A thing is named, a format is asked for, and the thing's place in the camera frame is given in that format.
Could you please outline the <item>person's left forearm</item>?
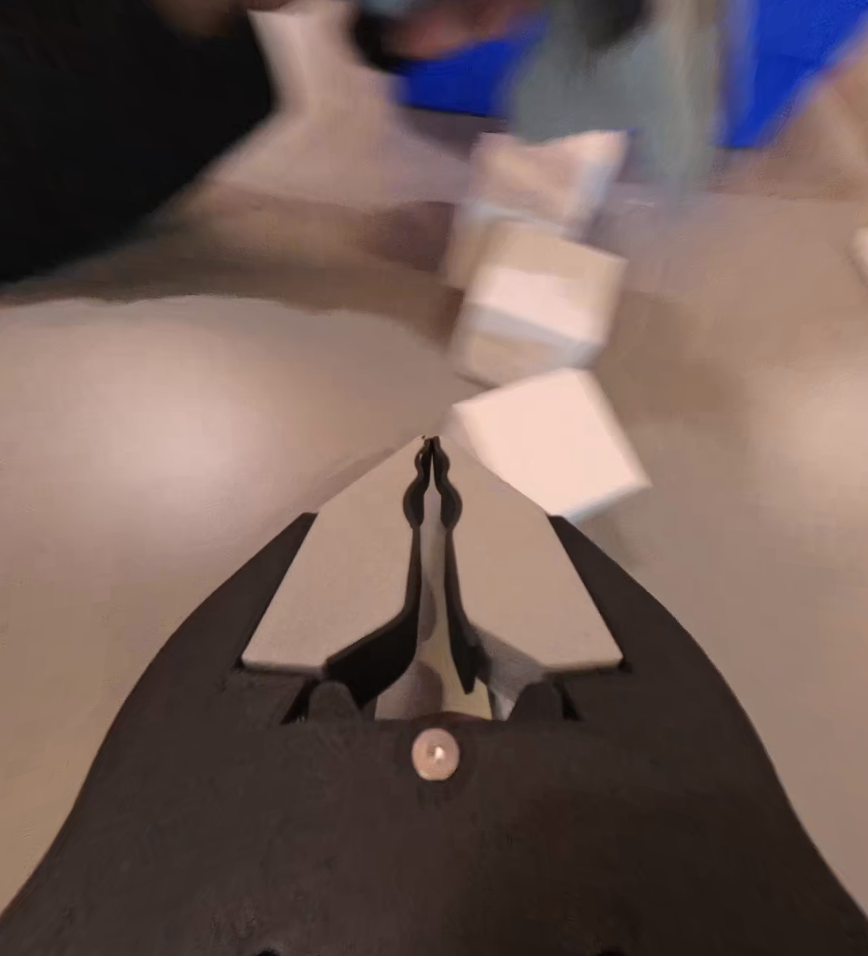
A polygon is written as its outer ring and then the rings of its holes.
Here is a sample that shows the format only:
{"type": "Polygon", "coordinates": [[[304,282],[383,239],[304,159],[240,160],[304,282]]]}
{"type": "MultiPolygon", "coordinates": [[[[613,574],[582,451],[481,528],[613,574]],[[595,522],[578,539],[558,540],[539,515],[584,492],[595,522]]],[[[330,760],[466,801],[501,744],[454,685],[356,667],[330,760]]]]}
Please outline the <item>person's left forearm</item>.
{"type": "Polygon", "coordinates": [[[0,286],[116,245],[278,106],[246,14],[0,2],[0,286]]]}

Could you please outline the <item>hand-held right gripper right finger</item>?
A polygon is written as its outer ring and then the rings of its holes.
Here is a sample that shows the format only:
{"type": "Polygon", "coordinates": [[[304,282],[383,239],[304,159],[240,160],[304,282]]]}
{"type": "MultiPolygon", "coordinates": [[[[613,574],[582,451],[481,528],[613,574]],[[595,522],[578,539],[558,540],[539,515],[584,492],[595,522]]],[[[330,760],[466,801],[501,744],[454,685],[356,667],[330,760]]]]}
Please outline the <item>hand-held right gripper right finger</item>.
{"type": "Polygon", "coordinates": [[[526,687],[616,669],[622,653],[550,516],[456,443],[430,440],[443,595],[464,691],[505,718],[526,687]]]}

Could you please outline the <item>blue plastic bin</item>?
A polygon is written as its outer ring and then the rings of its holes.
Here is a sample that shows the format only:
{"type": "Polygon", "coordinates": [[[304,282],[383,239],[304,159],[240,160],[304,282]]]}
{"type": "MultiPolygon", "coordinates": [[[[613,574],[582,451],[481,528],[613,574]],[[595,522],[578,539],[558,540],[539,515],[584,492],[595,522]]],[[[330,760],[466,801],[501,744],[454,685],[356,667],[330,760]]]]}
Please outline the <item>blue plastic bin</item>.
{"type": "MultiPolygon", "coordinates": [[[[868,27],[868,1],[727,3],[722,143],[750,148],[775,133],[810,83],[868,27]]],[[[551,40],[548,16],[525,19],[496,39],[453,53],[398,61],[400,96],[413,108],[500,121],[513,118],[514,80],[551,40]]]]}

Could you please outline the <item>person's left hand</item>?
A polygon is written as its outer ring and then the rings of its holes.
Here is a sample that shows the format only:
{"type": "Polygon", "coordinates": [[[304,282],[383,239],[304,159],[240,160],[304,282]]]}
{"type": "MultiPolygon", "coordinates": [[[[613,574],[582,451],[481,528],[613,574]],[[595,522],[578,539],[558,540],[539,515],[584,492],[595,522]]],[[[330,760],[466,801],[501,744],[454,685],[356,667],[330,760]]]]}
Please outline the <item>person's left hand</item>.
{"type": "Polygon", "coordinates": [[[408,59],[435,59],[501,39],[536,18],[543,2],[427,1],[393,28],[392,49],[408,59]]]}

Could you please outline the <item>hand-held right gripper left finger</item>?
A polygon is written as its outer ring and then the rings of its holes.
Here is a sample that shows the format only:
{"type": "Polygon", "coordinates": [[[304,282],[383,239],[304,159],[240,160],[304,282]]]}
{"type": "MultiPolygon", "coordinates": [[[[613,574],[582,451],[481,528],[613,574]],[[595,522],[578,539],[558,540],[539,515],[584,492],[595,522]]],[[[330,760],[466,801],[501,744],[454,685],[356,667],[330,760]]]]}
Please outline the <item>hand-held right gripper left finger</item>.
{"type": "Polygon", "coordinates": [[[333,681],[359,706],[403,675],[416,654],[431,459],[430,439],[418,437],[308,517],[242,653],[245,670],[333,681]]]}

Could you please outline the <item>white hard foam cube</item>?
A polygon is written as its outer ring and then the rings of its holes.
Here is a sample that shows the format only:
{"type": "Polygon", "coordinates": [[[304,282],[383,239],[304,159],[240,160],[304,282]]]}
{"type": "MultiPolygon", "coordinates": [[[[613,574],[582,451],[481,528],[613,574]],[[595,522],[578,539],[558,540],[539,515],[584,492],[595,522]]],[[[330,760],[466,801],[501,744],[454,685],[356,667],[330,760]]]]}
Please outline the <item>white hard foam cube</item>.
{"type": "Polygon", "coordinates": [[[456,371],[489,387],[584,368],[607,344],[628,260],[513,220],[488,229],[449,346],[456,371]]]}
{"type": "Polygon", "coordinates": [[[472,154],[465,203],[582,238],[627,158],[625,131],[591,131],[543,141],[486,134],[472,154]]]}
{"type": "Polygon", "coordinates": [[[549,515],[575,525],[651,486],[585,370],[557,369],[458,402],[442,433],[549,515]]]}

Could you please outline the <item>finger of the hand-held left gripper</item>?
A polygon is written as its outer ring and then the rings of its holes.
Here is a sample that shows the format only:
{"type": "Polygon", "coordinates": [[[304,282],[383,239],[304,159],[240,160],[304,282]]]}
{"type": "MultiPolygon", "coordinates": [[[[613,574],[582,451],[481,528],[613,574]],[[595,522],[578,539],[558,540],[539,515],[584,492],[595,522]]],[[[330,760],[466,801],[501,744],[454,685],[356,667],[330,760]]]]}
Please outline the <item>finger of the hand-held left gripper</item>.
{"type": "Polygon", "coordinates": [[[676,199],[703,192],[721,123],[721,6],[542,2],[542,35],[512,82],[512,132],[623,132],[641,182],[676,199]]]}

